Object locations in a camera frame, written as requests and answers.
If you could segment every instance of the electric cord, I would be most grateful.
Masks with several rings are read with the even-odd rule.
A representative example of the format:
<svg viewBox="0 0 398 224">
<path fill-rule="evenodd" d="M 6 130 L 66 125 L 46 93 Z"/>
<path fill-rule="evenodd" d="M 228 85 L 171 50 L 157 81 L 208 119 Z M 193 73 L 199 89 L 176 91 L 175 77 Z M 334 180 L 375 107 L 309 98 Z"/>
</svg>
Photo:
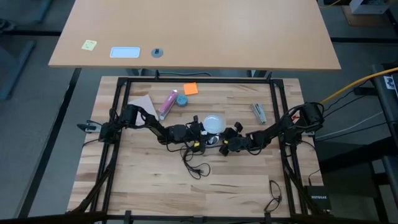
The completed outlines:
<svg viewBox="0 0 398 224">
<path fill-rule="evenodd" d="M 307 143 L 308 145 L 310 145 L 311 147 L 313 147 L 313 149 L 316 151 L 317 149 L 315 149 L 315 146 L 307 141 L 301 140 L 300 143 Z"/>
<path fill-rule="evenodd" d="M 212 77 L 213 75 L 208 72 L 193 72 L 193 73 L 179 73 L 179 72 L 159 72 L 159 75 L 181 75 L 181 76 L 194 76 L 194 75 L 207 75 Z"/>
<path fill-rule="evenodd" d="M 395 72 L 395 71 L 398 71 L 398 67 L 392 68 L 392 69 L 388 69 L 388 70 L 385 70 L 385 71 L 382 71 L 382 72 L 377 72 L 377 73 L 374 73 L 372 75 L 368 75 L 366 77 L 360 78 L 359 80 L 356 80 L 355 82 L 352 82 L 349 85 L 346 85 L 344 88 L 336 91 L 334 94 L 328 96 L 326 99 L 322 100 L 320 103 L 324 105 L 327 101 L 333 99 L 334 97 L 338 96 L 342 92 L 346 91 L 347 89 L 349 89 L 349 88 L 351 88 L 351 87 L 353 87 L 353 86 L 355 86 L 355 85 L 357 85 L 357 84 L 359 84 L 359 83 L 361 83 L 363 81 L 369 80 L 371 78 L 374 78 L 374 77 L 377 77 L 377 76 L 380 76 L 380 75 L 385 75 L 387 73 Z"/>
<path fill-rule="evenodd" d="M 197 165 L 197 166 L 191 166 L 191 165 L 188 163 L 191 159 L 189 159 L 189 160 L 186 159 L 189 152 L 192 152 L 192 157 L 191 157 L 191 159 L 193 158 L 193 155 L 202 155 L 202 154 L 203 154 L 203 153 L 201 153 L 201 154 L 195 154 L 195 153 L 191 150 L 191 148 L 187 148 L 187 150 L 184 152 L 184 155 L 183 155 L 183 157 L 182 157 L 182 161 L 183 161 L 185 167 L 187 168 L 189 174 L 190 174 L 194 179 L 196 179 L 196 180 L 200 180 L 202 177 L 207 177 L 207 176 L 209 176 L 209 175 L 210 175 L 210 172 L 211 172 L 211 167 L 210 167 L 210 165 L 209 165 L 208 163 L 205 163 L 205 162 L 204 162 L 204 163 L 199 164 L 199 165 Z M 208 167 L 209 167 L 209 171 L 208 171 L 207 174 L 204 174 L 204 173 L 203 173 L 203 170 L 200 169 L 201 166 L 208 166 Z"/>
<path fill-rule="evenodd" d="M 345 135 L 347 135 L 347 134 L 357 133 L 358 131 L 364 131 L 364 130 L 367 130 L 367 129 L 370 129 L 370 128 L 374 128 L 374 127 L 377 127 L 377 126 L 380 126 L 380 125 L 383 125 L 383 124 L 386 124 L 386 123 L 387 123 L 387 122 L 383 122 L 383 123 L 380 123 L 380 124 L 375 124 L 375 125 L 369 126 L 369 127 L 367 127 L 367 128 L 361 128 L 361 129 L 356 130 L 356 131 L 352 131 L 352 132 L 340 134 L 340 135 L 333 136 L 333 137 L 326 138 L 326 139 L 322 139 L 322 140 L 317 140 L 317 142 L 327 141 L 327 140 L 329 140 L 329 139 L 334 139 L 334 138 L 342 137 L 342 136 L 345 136 Z"/>
<path fill-rule="evenodd" d="M 366 119 L 364 119 L 364 120 L 362 120 L 362 121 L 360 121 L 360 122 L 358 122 L 358 123 L 356 123 L 356 124 L 354 124 L 354 125 L 352 125 L 352 126 L 350 126 L 348 128 L 345 128 L 345 129 L 342 129 L 342 130 L 339 130 L 339 131 L 335 131 L 335 132 L 332 132 L 332 133 L 329 133 L 329 134 L 324 134 L 322 136 L 316 137 L 315 139 L 320 139 L 320 138 L 324 138 L 324 137 L 331 136 L 331 135 L 334 135 L 334 134 L 342 133 L 343 131 L 348 131 L 348 130 L 353 129 L 353 128 L 357 127 L 358 125 L 360 125 L 360 124 L 362 124 L 362 123 L 364 123 L 366 121 L 369 121 L 372 118 L 375 118 L 375 117 L 379 116 L 380 114 L 383 114 L 383 111 L 380 111 L 377 114 L 374 114 L 374 115 L 372 115 L 372 116 L 370 116 L 370 117 L 368 117 L 368 118 L 366 118 Z"/>
<path fill-rule="evenodd" d="M 275 197 L 275 195 L 274 195 L 274 193 L 272 191 L 272 184 L 274 184 L 274 185 L 276 185 L 278 187 L 279 195 L 277 197 Z M 280 190 L 279 184 L 277 182 L 275 182 L 273 180 L 270 180 L 269 181 L 269 190 L 271 192 L 272 199 L 268 202 L 268 204 L 264 208 L 264 212 L 267 212 L 267 213 L 271 213 L 271 212 L 277 210 L 279 208 L 280 202 L 282 201 L 282 191 Z M 276 207 L 274 209 L 268 210 L 269 206 L 271 205 L 271 203 L 273 201 L 277 202 Z"/>
<path fill-rule="evenodd" d="M 321 9 L 326 9 L 326 8 L 329 8 L 330 6 L 334 6 L 335 4 L 337 4 L 337 3 L 339 3 L 341 0 L 337 0 L 337 1 L 335 1 L 335 2 L 333 2 L 333 3 L 331 3 L 330 5 L 328 5 L 328 6 L 319 6 L 319 8 L 321 8 Z"/>
<path fill-rule="evenodd" d="M 366 94 L 363 95 L 363 96 L 360 96 L 360 97 L 358 97 L 358 98 L 355 98 L 355 99 L 353 99 L 353 100 L 351 100 L 351 101 L 345 103 L 343 106 L 340 106 L 339 108 L 337 108 L 337 109 L 333 110 L 332 112 L 326 114 L 323 118 L 324 118 L 324 119 L 327 118 L 329 115 L 333 114 L 334 112 L 336 112 L 336 111 L 338 111 L 338 110 L 344 108 L 345 106 L 349 105 L 350 103 L 354 103 L 355 101 L 357 101 L 357 100 L 359 100 L 359 99 L 362 99 L 362 98 L 364 98 L 365 96 L 368 96 L 369 94 L 371 94 L 371 93 L 374 92 L 374 91 L 376 91 L 376 90 L 370 91 L 369 93 L 366 93 Z"/>
<path fill-rule="evenodd" d="M 210 165 L 209 165 L 208 163 L 205 163 L 205 162 L 204 162 L 204 163 L 199 164 L 199 165 L 197 165 L 197 166 L 191 166 L 191 165 L 188 163 L 188 162 L 190 162 L 190 161 L 193 159 L 193 156 L 200 156 L 200 155 L 203 155 L 204 152 L 200 152 L 200 153 L 198 153 L 198 154 L 195 154 L 195 153 L 192 151 L 192 146 L 189 146 L 188 143 L 187 143 L 186 141 L 184 141 L 184 145 L 181 146 L 180 149 L 170 150 L 168 144 L 166 144 L 166 148 L 167 148 L 167 150 L 168 150 L 169 152 L 177 152 L 177 151 L 180 151 L 180 155 L 181 155 L 182 161 L 183 161 L 185 167 L 187 168 L 188 173 L 189 173 L 194 179 L 200 180 L 202 177 L 207 177 L 207 176 L 210 175 L 211 167 L 210 167 Z M 200 167 L 202 167 L 202 166 L 208 166 L 209 170 L 208 170 L 208 172 L 207 172 L 206 174 L 204 174 L 204 173 L 203 173 L 203 170 L 200 169 Z"/>
<path fill-rule="evenodd" d="M 361 86 L 363 86 L 365 83 L 367 83 L 369 80 L 366 80 L 364 83 L 360 84 L 359 86 L 357 86 L 356 88 L 359 88 Z M 347 94 L 345 94 L 343 97 L 339 98 L 336 102 L 332 103 L 331 105 L 329 105 L 329 107 L 325 110 L 328 111 L 333 105 L 337 104 L 340 100 L 346 98 L 350 93 L 354 92 L 354 90 L 349 91 Z"/>
<path fill-rule="evenodd" d="M 100 124 L 100 123 L 98 123 L 96 121 L 92 121 L 92 120 L 87 120 L 86 123 L 95 123 L 95 124 L 98 124 L 98 125 L 102 126 L 102 124 Z"/>
<path fill-rule="evenodd" d="M 84 144 L 83 144 L 83 147 L 85 147 L 86 145 L 88 145 L 89 143 L 92 143 L 92 142 L 95 142 L 95 141 L 98 141 L 99 139 L 94 139 L 94 140 L 90 140 L 90 141 L 88 141 L 88 142 L 85 142 Z"/>
<path fill-rule="evenodd" d="M 318 169 L 317 171 L 311 173 L 311 174 L 308 176 L 308 184 L 310 184 L 310 186 L 312 186 L 312 183 L 311 183 L 311 175 L 312 175 L 312 174 L 316 174 L 316 173 L 319 172 L 319 171 L 321 171 L 321 169 Z"/>
</svg>

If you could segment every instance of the white label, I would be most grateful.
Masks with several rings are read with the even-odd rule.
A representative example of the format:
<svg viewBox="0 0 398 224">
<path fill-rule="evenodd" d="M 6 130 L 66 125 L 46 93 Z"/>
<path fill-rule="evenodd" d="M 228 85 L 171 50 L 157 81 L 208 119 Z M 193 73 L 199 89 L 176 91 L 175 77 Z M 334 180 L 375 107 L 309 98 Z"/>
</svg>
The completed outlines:
<svg viewBox="0 0 398 224">
<path fill-rule="evenodd" d="M 139 47 L 113 47 L 111 58 L 139 58 Z"/>
<path fill-rule="evenodd" d="M 387 89 L 389 89 L 389 90 L 395 90 L 396 89 L 396 87 L 394 85 L 394 79 L 392 79 L 391 76 L 389 76 L 389 77 L 385 76 L 384 77 L 384 82 L 386 83 Z"/>
</svg>

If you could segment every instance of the black cable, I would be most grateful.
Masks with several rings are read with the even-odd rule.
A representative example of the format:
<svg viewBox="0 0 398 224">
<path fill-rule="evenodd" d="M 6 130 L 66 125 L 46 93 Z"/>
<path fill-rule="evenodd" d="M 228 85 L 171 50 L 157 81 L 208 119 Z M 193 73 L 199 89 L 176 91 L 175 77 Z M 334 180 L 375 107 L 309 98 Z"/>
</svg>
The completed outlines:
<svg viewBox="0 0 398 224">
<path fill-rule="evenodd" d="M 88 141 L 88 142 L 85 142 L 84 144 L 83 144 L 83 147 L 85 147 L 87 144 L 89 144 L 89 143 L 92 143 L 92 142 L 95 142 L 95 141 L 98 141 L 99 139 L 94 139 L 94 140 L 91 140 L 91 141 Z"/>
<path fill-rule="evenodd" d="M 316 174 L 316 173 L 319 172 L 319 171 L 321 171 L 321 169 L 318 169 L 317 171 L 313 172 L 312 174 Z M 310 175 L 308 176 L 308 183 L 310 184 L 310 186 L 312 186 L 312 184 L 311 184 L 311 175 L 312 175 L 312 174 L 310 174 Z"/>
<path fill-rule="evenodd" d="M 383 124 L 386 124 L 386 123 L 387 123 L 387 122 L 383 122 L 383 123 L 380 123 L 380 124 L 372 125 L 372 126 L 367 127 L 367 128 L 362 128 L 362 129 L 359 129 L 359 130 L 356 130 L 356 131 L 352 131 L 352 132 L 340 134 L 340 135 L 338 135 L 338 136 L 333 136 L 333 137 L 330 137 L 330 138 L 322 139 L 322 140 L 319 140 L 319 141 L 317 141 L 317 142 L 326 141 L 326 140 L 333 139 L 333 138 L 337 138 L 337 137 L 341 137 L 341 136 L 344 136 L 344 135 L 347 135 L 347 134 L 356 133 L 356 132 L 358 132 L 358 131 L 364 131 L 364 130 L 366 130 L 366 129 L 374 128 L 374 127 L 377 127 L 377 126 L 380 126 L 380 125 L 383 125 Z"/>
<path fill-rule="evenodd" d="M 187 150 L 185 151 L 185 153 L 184 153 L 184 155 L 183 155 L 183 157 L 182 157 L 182 161 L 183 161 L 185 167 L 187 168 L 189 174 L 190 174 L 194 179 L 196 179 L 196 180 L 200 180 L 201 177 L 207 177 L 207 176 L 209 176 L 209 175 L 210 175 L 210 172 L 211 172 L 211 167 L 210 167 L 209 164 L 207 164 L 207 163 L 204 162 L 204 163 L 199 164 L 199 165 L 197 165 L 197 166 L 191 166 L 191 165 L 188 163 L 188 161 L 186 160 L 186 157 L 187 157 L 188 153 L 191 152 L 191 151 L 192 151 L 191 148 L 187 148 Z M 201 169 L 199 169 L 199 167 L 201 167 L 201 166 L 208 166 L 208 167 L 209 167 L 209 171 L 208 171 L 207 174 L 203 174 L 203 171 L 202 171 Z"/>
<path fill-rule="evenodd" d="M 279 190 L 279 195 L 278 195 L 278 197 L 275 197 L 275 196 L 274 196 L 274 193 L 272 192 L 272 184 L 275 184 L 275 185 L 278 187 L 278 190 Z M 272 199 L 268 202 L 268 204 L 267 204 L 266 207 L 264 208 L 264 212 L 266 212 L 266 213 L 271 213 L 271 212 L 277 210 L 277 209 L 279 208 L 280 202 L 282 201 L 282 191 L 280 190 L 279 184 L 277 184 L 277 182 L 275 182 L 275 181 L 273 181 L 273 180 L 270 180 L 270 181 L 269 181 L 269 190 L 271 191 Z M 268 210 L 268 207 L 271 205 L 271 203 L 272 203 L 273 201 L 276 201 L 276 202 L 277 202 L 276 207 L 275 207 L 274 209 Z"/>
<path fill-rule="evenodd" d="M 92 121 L 92 120 L 87 120 L 86 123 L 95 123 L 95 124 L 98 124 L 98 125 L 102 126 L 102 124 L 100 124 L 100 123 L 98 123 L 96 121 Z"/>
<path fill-rule="evenodd" d="M 195 154 L 195 153 L 192 151 L 192 146 L 189 146 L 188 143 L 187 143 L 186 141 L 184 142 L 184 146 L 181 146 L 180 149 L 170 150 L 170 149 L 169 149 L 169 146 L 168 146 L 167 144 L 166 144 L 166 148 L 167 148 L 167 150 L 168 150 L 169 152 L 177 152 L 177 151 L 180 151 L 180 155 L 181 155 L 182 161 L 183 161 L 185 167 L 187 168 L 188 173 L 189 173 L 193 178 L 195 178 L 196 180 L 201 179 L 201 177 L 207 177 L 207 176 L 210 175 L 211 167 L 210 167 L 210 165 L 209 165 L 208 163 L 205 163 L 205 162 L 204 162 L 204 163 L 199 164 L 199 165 L 197 165 L 197 166 L 191 166 L 191 165 L 188 163 L 189 161 L 191 161 L 191 160 L 193 159 L 193 156 L 200 156 L 200 155 L 203 155 L 205 152 L 199 152 L 199 154 Z M 208 166 L 208 167 L 209 167 L 209 171 L 208 171 L 207 174 L 203 174 L 203 171 L 202 171 L 201 169 L 199 169 L 199 167 L 201 167 L 201 166 Z"/>
<path fill-rule="evenodd" d="M 312 146 L 313 148 L 314 148 L 314 150 L 317 150 L 317 149 L 315 149 L 315 146 L 313 145 L 313 144 L 311 144 L 311 143 L 309 143 L 309 142 L 307 142 L 307 141 L 304 141 L 304 140 L 301 140 L 300 141 L 300 143 L 307 143 L 307 144 L 309 144 L 310 146 Z"/>
<path fill-rule="evenodd" d="M 367 83 L 368 81 L 369 81 L 369 80 L 366 80 L 365 82 L 363 82 L 362 84 L 358 85 L 358 86 L 355 87 L 355 88 L 358 88 L 358 87 L 363 86 L 363 85 L 364 85 L 365 83 Z M 336 102 L 334 102 L 334 103 L 332 103 L 331 105 L 329 105 L 329 107 L 325 110 L 325 112 L 328 111 L 333 105 L 337 104 L 340 100 L 346 98 L 350 93 L 354 92 L 355 88 L 354 88 L 353 90 L 349 91 L 349 92 L 348 92 L 347 94 L 345 94 L 344 96 L 340 97 Z"/>
<path fill-rule="evenodd" d="M 195 73 L 159 72 L 159 75 L 181 75 L 181 76 L 207 75 L 209 77 L 213 76 L 208 72 L 195 72 Z"/>
<path fill-rule="evenodd" d="M 169 149 L 169 145 L 168 144 L 166 144 L 166 148 L 167 148 L 167 150 L 169 151 L 169 152 L 177 152 L 177 151 L 182 151 L 182 150 L 185 150 L 185 149 L 183 149 L 183 147 L 184 146 L 181 146 L 181 148 L 180 149 L 176 149 L 176 150 L 170 150 Z"/>
<path fill-rule="evenodd" d="M 334 112 L 336 112 L 336 111 L 338 111 L 338 110 L 342 109 L 343 107 L 345 107 L 345 106 L 349 105 L 350 103 L 353 103 L 353 102 L 355 102 L 355 101 L 357 101 L 357 100 L 359 100 L 359 99 L 362 99 L 362 98 L 364 98 L 365 96 L 368 96 L 369 94 L 373 93 L 374 91 L 376 91 L 376 90 L 369 91 L 369 92 L 368 92 L 368 93 L 366 93 L 365 95 L 363 95 L 363 96 L 360 96 L 360 97 L 358 97 L 358 98 L 355 98 L 355 99 L 353 99 L 353 100 L 349 101 L 348 103 L 344 104 L 343 106 L 340 106 L 339 108 L 335 109 L 334 111 L 332 111 L 332 112 L 330 112 L 330 113 L 326 114 L 326 115 L 325 115 L 323 118 L 324 118 L 324 119 L 325 119 L 325 118 L 327 118 L 327 117 L 328 117 L 329 115 L 331 115 L 332 113 L 334 113 Z"/>
</svg>

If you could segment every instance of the sticky note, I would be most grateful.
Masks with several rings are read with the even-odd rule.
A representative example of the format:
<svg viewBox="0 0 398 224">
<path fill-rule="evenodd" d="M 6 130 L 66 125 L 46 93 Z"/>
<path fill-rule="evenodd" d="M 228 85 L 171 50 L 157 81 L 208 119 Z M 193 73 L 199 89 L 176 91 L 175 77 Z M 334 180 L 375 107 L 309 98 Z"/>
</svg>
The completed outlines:
<svg viewBox="0 0 398 224">
<path fill-rule="evenodd" d="M 97 45 L 97 41 L 95 40 L 86 40 L 86 42 L 81 46 L 83 50 L 94 50 Z"/>
<path fill-rule="evenodd" d="M 184 84 L 184 92 L 186 95 L 197 94 L 198 93 L 197 83 Z"/>
</svg>

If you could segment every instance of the gray round object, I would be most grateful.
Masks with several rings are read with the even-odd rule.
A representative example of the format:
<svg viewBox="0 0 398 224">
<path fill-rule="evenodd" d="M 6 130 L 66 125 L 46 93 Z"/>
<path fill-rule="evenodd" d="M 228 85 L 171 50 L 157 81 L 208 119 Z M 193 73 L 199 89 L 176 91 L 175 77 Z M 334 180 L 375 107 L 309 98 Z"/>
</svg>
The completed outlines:
<svg viewBox="0 0 398 224">
<path fill-rule="evenodd" d="M 154 49 L 150 52 L 153 57 L 161 57 L 163 55 L 163 49 Z"/>
</svg>

